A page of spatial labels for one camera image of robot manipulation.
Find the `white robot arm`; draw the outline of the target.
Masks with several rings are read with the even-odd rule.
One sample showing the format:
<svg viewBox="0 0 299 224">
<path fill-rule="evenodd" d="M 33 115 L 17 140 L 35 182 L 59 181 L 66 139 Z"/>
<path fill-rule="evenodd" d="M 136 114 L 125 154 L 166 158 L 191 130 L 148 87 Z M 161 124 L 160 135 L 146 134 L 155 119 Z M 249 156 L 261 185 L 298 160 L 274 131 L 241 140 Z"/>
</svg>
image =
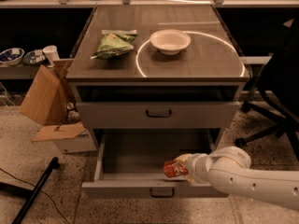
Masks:
<svg viewBox="0 0 299 224">
<path fill-rule="evenodd" d="M 224 147 L 210 154 L 183 154 L 175 162 L 196 183 L 209 183 L 227 194 L 299 210 L 299 172 L 250 169 L 250 156 L 239 147 Z"/>
</svg>

